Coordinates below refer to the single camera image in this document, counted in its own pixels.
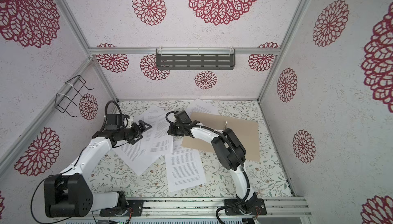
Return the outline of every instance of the enclosure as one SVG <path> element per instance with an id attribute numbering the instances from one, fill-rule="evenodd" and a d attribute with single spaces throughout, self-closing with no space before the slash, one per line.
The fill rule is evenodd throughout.
<path id="1" fill-rule="evenodd" d="M 33 191 L 79 156 L 107 101 L 136 117 L 197 98 L 258 123 L 260 222 L 393 222 L 393 0 L 0 0 L 0 31 L 0 223 L 34 222 Z M 211 66 L 157 67 L 171 54 Z M 215 221 L 235 185 L 199 156 L 206 184 L 175 192 L 164 155 L 138 176 L 111 150 L 87 183 L 145 200 L 135 224 Z M 32 209 L 58 220 L 42 186 Z M 92 214 L 108 219 L 68 221 Z"/>

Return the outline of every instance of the metal base rail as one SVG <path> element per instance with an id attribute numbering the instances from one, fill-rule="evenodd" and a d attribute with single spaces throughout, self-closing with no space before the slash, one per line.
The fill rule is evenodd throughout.
<path id="1" fill-rule="evenodd" d="M 217 208 L 224 206 L 224 200 L 229 198 L 127 198 L 127 200 L 144 200 L 142 214 L 135 219 L 179 219 L 179 218 L 212 218 L 215 219 Z M 259 218 L 282 217 L 312 217 L 304 197 L 263 197 L 267 215 Z M 220 217 L 226 218 L 252 218 L 250 215 L 227 216 L 221 211 Z M 109 217 L 100 217 L 99 211 L 94 212 L 96 220 Z M 90 220 L 91 213 L 83 217 Z M 128 217 L 112 217 L 111 219 L 128 219 Z"/>

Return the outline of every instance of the cardboard sheet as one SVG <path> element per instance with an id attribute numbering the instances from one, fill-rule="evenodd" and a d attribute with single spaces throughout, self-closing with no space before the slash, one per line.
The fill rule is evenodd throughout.
<path id="1" fill-rule="evenodd" d="M 197 120 L 203 123 L 203 125 L 217 130 L 223 130 L 225 122 L 227 121 L 227 128 L 235 132 L 237 138 L 246 149 L 246 159 L 259 162 L 259 134 L 257 122 L 200 112 L 193 112 L 191 114 L 191 120 Z M 193 139 L 189 136 L 183 138 L 182 146 L 214 153 L 213 146 L 210 143 L 201 139 Z"/>

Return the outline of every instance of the floral tabletop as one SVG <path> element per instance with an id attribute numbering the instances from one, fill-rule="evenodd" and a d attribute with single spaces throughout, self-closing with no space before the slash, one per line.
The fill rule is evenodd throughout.
<path id="1" fill-rule="evenodd" d="M 292 196 L 280 166 L 257 101 L 207 101 L 219 108 L 219 114 L 258 122 L 260 162 L 247 160 L 246 171 L 251 186 L 260 197 Z M 125 101 L 121 111 L 132 117 L 152 105 L 165 111 L 185 110 L 191 101 Z M 207 183 L 168 191 L 165 157 L 160 156 L 142 175 L 137 176 L 124 161 L 110 151 L 93 170 L 88 184 L 93 192 L 124 191 L 126 197 L 233 197 L 235 185 L 230 173 L 214 153 L 199 151 Z"/>

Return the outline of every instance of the sheet of paper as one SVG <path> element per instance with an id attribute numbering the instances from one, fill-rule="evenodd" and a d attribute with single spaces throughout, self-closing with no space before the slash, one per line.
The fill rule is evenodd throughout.
<path id="1" fill-rule="evenodd" d="M 165 155 L 170 192 L 206 183 L 199 151 L 182 147 L 181 143 L 175 141 L 173 153 Z"/>
<path id="2" fill-rule="evenodd" d="M 135 145 L 125 144 L 112 149 L 123 159 L 123 161 L 135 172 L 136 175 L 141 175 L 160 157 L 160 155 L 145 155 L 145 149 L 141 148 L 140 142 L 141 141 L 138 141 Z M 122 144 L 125 143 L 125 141 L 118 141 L 118 143 Z"/>
<path id="3" fill-rule="evenodd" d="M 188 105 L 185 112 L 188 116 L 191 116 L 192 112 L 209 113 L 213 115 L 219 115 L 219 109 L 212 104 L 206 103 L 201 99 L 195 99 L 191 104 Z"/>
<path id="4" fill-rule="evenodd" d="M 173 136 L 168 135 L 169 123 L 162 115 L 147 114 L 145 122 L 153 126 L 153 132 L 149 140 L 146 140 L 146 155 L 164 155 L 172 153 Z"/>
<path id="5" fill-rule="evenodd" d="M 162 115 L 164 114 L 165 111 L 163 109 L 161 109 L 158 106 L 153 105 L 152 107 L 150 107 L 148 110 L 146 110 L 144 113 L 140 114 L 139 116 L 134 118 L 134 122 L 138 123 L 139 120 L 144 121 L 147 124 L 150 124 L 152 126 L 152 128 L 150 128 L 149 130 L 147 130 L 146 132 L 144 132 L 143 138 L 139 141 L 141 143 L 141 146 L 143 149 L 147 148 L 147 144 L 150 141 L 151 135 L 154 132 L 154 130 L 156 129 L 156 126 L 154 126 L 151 121 L 147 121 L 147 116 L 149 115 Z"/>

